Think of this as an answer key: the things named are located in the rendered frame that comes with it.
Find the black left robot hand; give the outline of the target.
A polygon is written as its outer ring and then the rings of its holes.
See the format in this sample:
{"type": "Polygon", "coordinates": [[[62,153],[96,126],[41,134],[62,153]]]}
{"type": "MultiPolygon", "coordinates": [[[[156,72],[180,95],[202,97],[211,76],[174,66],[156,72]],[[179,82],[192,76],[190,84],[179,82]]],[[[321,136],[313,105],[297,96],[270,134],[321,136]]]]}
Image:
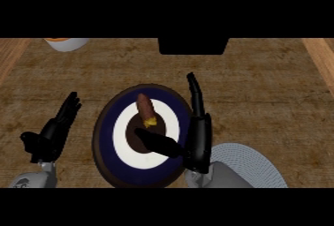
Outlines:
{"type": "Polygon", "coordinates": [[[60,157],[69,129],[81,108],[77,93],[71,92],[56,114],[40,133],[23,132],[19,136],[25,151],[31,154],[31,163],[54,162],[60,157]]]}

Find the brown sweet potato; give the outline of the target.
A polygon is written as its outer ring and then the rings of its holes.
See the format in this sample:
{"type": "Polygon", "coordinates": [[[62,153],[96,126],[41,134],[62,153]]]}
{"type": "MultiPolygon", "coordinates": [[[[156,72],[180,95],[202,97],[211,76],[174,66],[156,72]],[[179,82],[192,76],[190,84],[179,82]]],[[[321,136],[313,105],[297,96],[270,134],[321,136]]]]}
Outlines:
{"type": "Polygon", "coordinates": [[[149,128],[151,126],[156,125],[156,117],[151,98],[145,94],[139,94],[136,104],[143,126],[149,128]]]}

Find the round blue and white placemat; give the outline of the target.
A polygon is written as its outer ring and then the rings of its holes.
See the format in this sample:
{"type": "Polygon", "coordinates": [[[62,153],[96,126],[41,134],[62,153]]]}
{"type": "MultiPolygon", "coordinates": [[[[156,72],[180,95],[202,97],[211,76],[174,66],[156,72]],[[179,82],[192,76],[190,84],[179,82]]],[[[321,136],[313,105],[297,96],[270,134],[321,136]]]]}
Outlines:
{"type": "Polygon", "coordinates": [[[94,165],[117,188],[162,188],[183,174],[183,158],[170,158],[145,148],[134,130],[143,126],[136,106],[137,95],[151,98],[158,124],[149,128],[183,144],[192,110],[168,87],[140,84],[108,102],[94,123],[91,150],[94,165]]]}

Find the black box appliance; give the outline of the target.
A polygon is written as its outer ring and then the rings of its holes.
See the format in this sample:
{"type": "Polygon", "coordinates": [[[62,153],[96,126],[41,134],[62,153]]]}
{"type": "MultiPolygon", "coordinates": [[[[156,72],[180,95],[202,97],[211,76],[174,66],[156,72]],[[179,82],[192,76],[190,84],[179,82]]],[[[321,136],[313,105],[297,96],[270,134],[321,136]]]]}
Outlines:
{"type": "Polygon", "coordinates": [[[162,55],[221,55],[227,45],[227,38],[221,39],[158,39],[162,55]]]}

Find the pale grey woven plate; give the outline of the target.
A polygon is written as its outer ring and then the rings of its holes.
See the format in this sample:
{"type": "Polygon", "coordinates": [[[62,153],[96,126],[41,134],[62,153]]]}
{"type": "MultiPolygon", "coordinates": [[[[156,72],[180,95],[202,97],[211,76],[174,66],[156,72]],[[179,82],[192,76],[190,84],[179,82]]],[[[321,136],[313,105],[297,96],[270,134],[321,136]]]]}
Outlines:
{"type": "Polygon", "coordinates": [[[279,170],[251,147],[239,143],[214,145],[211,162],[223,162],[254,188],[287,188],[279,170]]]}

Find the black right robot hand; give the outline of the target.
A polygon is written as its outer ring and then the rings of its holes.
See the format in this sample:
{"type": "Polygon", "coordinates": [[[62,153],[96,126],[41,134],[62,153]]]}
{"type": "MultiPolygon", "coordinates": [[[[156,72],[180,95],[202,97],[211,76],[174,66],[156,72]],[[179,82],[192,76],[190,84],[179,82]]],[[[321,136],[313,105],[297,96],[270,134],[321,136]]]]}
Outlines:
{"type": "Polygon", "coordinates": [[[192,95],[192,115],[185,145],[182,146],[170,137],[149,132],[146,129],[136,128],[134,134],[151,152],[171,158],[182,156],[183,167],[199,174],[207,174],[213,142],[211,116],[205,113],[202,92],[190,72],[186,79],[192,95]]]}

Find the white bowl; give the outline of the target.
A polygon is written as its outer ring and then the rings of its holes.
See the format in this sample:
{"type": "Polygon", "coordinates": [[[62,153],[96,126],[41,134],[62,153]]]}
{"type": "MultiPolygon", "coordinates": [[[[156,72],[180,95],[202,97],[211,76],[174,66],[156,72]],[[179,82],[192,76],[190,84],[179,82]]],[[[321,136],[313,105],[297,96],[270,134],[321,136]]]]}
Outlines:
{"type": "Polygon", "coordinates": [[[59,52],[77,50],[88,42],[87,38],[46,38],[50,47],[59,52]]]}

